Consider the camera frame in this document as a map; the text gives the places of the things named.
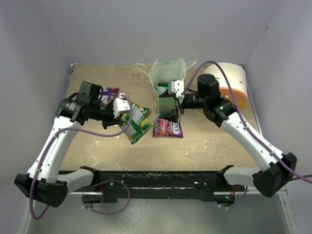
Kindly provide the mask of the green snack packet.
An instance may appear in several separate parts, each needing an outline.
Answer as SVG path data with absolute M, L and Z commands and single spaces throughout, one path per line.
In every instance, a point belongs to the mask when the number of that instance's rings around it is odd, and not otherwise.
M 128 137 L 131 144 L 135 144 L 139 139 L 146 134 L 152 127 L 152 123 L 148 120 L 147 116 L 138 117 L 137 104 L 132 103 L 133 116 L 130 123 L 130 126 L 124 132 Z
M 159 83 L 157 84 L 157 88 L 159 88 L 159 87 L 168 88 L 168 87 L 169 87 L 169 84 L 168 84 L 168 83 L 159 82 Z

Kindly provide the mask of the green paper bag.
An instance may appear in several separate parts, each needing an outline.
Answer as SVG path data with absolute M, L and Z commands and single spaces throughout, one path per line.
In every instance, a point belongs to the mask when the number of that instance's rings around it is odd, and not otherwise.
M 151 68 L 144 65 L 148 69 L 145 72 L 139 68 L 140 72 L 144 73 L 152 86 L 155 109 L 158 114 L 165 114 L 174 108 L 175 100 L 172 97 L 159 98 L 156 86 L 159 82 L 170 83 L 172 80 L 184 81 L 187 71 L 197 63 L 196 60 L 185 62 L 184 59 L 178 58 L 171 61 L 160 62 L 156 60 Z

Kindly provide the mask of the purple Fox's candy bag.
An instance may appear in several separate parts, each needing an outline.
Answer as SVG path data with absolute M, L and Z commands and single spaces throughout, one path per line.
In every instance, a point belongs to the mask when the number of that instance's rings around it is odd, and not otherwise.
M 157 118 L 154 122 L 153 137 L 183 138 L 180 122 Z

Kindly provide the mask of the white round drawer box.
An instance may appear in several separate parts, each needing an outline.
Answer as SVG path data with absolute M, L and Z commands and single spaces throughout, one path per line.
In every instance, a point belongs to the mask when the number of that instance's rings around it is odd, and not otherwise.
M 219 65 L 225 72 L 229 84 L 232 88 L 236 101 L 240 110 L 243 110 L 248 103 L 247 95 L 247 82 L 246 82 L 246 72 L 245 70 L 236 64 L 220 62 Z M 216 80 L 219 82 L 219 90 L 221 96 L 225 99 L 230 100 L 234 103 L 233 97 L 230 93 L 228 85 L 222 75 L 221 71 L 217 68 L 216 65 L 209 65 L 203 72 L 204 74 L 212 74 L 215 76 Z

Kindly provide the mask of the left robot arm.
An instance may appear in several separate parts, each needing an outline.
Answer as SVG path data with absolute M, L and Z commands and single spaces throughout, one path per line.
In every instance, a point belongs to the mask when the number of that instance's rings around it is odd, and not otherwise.
M 101 121 L 104 129 L 119 124 L 130 111 L 124 94 L 104 105 L 102 87 L 83 82 L 77 93 L 62 100 L 57 108 L 51 133 L 34 164 L 25 174 L 18 174 L 15 185 L 29 198 L 51 207 L 58 207 L 66 196 L 80 188 L 95 191 L 100 187 L 100 172 L 88 166 L 60 175 L 64 157 L 82 126 L 90 119 Z

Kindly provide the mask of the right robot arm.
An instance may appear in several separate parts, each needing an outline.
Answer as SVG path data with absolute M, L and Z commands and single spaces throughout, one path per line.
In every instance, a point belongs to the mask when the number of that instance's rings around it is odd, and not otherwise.
M 240 117 L 236 106 L 221 96 L 219 82 L 211 74 L 197 78 L 197 91 L 183 94 L 184 82 L 173 80 L 161 98 L 174 98 L 175 106 L 160 118 L 177 122 L 185 109 L 202 109 L 205 117 L 230 134 L 254 159 L 258 167 L 239 168 L 233 165 L 219 171 L 217 186 L 223 191 L 234 185 L 252 186 L 265 197 L 272 197 L 292 180 L 287 170 L 295 169 L 297 158 L 272 146 L 245 118 Z

